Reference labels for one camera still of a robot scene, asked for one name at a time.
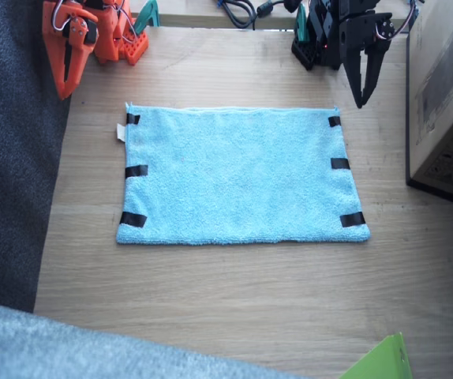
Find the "gray carpet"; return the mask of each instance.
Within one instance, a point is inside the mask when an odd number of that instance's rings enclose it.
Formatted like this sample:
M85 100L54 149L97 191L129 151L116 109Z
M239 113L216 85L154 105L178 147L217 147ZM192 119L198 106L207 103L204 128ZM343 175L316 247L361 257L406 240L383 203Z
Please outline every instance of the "gray carpet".
M69 112L41 25L42 1L0 0L0 304L28 312Z

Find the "cable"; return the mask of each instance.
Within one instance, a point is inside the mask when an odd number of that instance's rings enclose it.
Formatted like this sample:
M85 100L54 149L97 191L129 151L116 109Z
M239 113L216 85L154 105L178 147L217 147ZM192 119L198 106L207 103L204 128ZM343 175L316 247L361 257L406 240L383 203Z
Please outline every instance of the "cable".
M60 9L60 7L62 6L62 3L63 3L63 0L59 0L58 1L58 4L55 6L54 10L53 10L53 28L54 30L58 31L58 32L61 32L63 30L63 28L67 25L67 23L70 21L70 16L69 18L67 18L67 20L64 21L63 25L60 27L60 28L57 28L56 26L56 15L58 13L58 10Z
M414 11L416 10L416 0L411 0L411 5L410 5L410 12L409 15L407 16L406 20L403 22L402 26L398 28L398 30L393 33L393 36L389 37L383 37L381 34L379 34L379 29L377 28L376 24L376 37L385 41L391 41L394 39L400 32L406 28L407 24L409 24L410 19L412 18Z
M267 16L272 11L273 6L283 3L284 3L283 0L277 0L275 2L268 1L262 4L262 6L259 6L258 11L255 10L255 7L253 6L250 0L219 0L218 6L223 7L223 9L226 12L226 15L228 16L228 18L230 18L230 21L232 21L232 24L234 24L236 28L246 29L251 26L253 30L255 30L255 21L258 17L262 18ZM241 20L239 17L235 16L231 11L230 6L237 6L238 8L243 9L248 14L248 20L244 21ZM260 10L263 9L264 6L268 6L268 8L270 9L267 12L263 12L262 14L260 13Z
M125 17L126 17L126 20L128 21L129 23L129 26L130 26L130 29L132 29L132 33L133 33L133 36L134 36L134 39L128 39L126 38L125 36L122 36L122 38L128 42L128 43L134 43L136 40L137 40L137 34L135 33L135 28L133 27L133 23L132 23L132 19L130 18L130 16L126 13L126 11L123 9L123 6L125 5L125 0L122 1L122 4L120 6L118 6L116 3L113 4L113 5L110 5L110 6L103 6L104 9L106 8L112 8L114 9L116 12L122 12Z

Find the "black tape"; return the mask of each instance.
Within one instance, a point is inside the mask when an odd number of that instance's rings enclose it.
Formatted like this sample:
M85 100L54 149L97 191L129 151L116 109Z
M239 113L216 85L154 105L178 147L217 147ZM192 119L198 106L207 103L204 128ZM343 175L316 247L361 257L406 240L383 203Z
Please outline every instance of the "black tape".
M330 127L332 127L332 128L334 126L341 125L339 116L329 117L328 122L330 122Z
M350 161L346 158L331 158L331 168L333 169L343 169L343 170L350 170Z
M126 114L126 123L127 124L137 125L139 123L139 120L140 120L140 114L138 114L137 116L134 114L131 114L131 113Z
M119 223L126 223L132 227L143 227L148 217L145 215L137 215L136 213L123 212L122 219Z
M131 176L148 176L148 165L140 164L139 166L131 166L125 169L125 178Z
M365 219L363 218L362 212L356 212L350 215L340 216L340 222L343 224L343 227L356 227L357 225L363 225Z

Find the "cardboard box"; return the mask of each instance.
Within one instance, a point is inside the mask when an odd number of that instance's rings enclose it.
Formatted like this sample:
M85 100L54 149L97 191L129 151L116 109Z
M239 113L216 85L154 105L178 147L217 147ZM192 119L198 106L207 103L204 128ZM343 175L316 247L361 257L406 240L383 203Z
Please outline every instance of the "cardboard box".
M425 4L407 61L407 184L453 200L453 1Z

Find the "green folder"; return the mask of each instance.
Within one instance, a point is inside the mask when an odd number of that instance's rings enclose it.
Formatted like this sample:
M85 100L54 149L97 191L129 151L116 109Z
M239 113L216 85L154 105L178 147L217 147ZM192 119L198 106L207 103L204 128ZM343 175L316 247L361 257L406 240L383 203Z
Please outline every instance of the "green folder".
M386 337L340 379L412 379L402 333Z

